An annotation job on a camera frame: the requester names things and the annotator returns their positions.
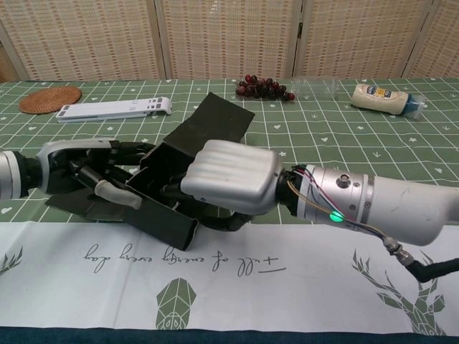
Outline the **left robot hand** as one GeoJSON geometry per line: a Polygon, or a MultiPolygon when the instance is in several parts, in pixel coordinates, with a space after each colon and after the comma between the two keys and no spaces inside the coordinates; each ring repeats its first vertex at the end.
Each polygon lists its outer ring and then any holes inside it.
{"type": "Polygon", "coordinates": [[[69,194],[82,188],[113,204],[138,210],[142,198],[125,187],[134,166],[154,145],[114,138],[88,138],[45,143],[36,155],[41,176],[37,188],[47,195],[69,194]]]}

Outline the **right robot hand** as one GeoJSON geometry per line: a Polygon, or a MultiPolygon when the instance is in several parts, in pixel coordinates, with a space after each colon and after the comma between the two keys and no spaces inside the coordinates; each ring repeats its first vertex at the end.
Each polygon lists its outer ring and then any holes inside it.
{"type": "Polygon", "coordinates": [[[183,178],[161,189],[161,195],[194,199],[232,212],[205,216],[200,223],[217,231],[237,231],[278,204],[276,188],[284,171],[278,154],[226,140],[208,140],[183,178]]]}

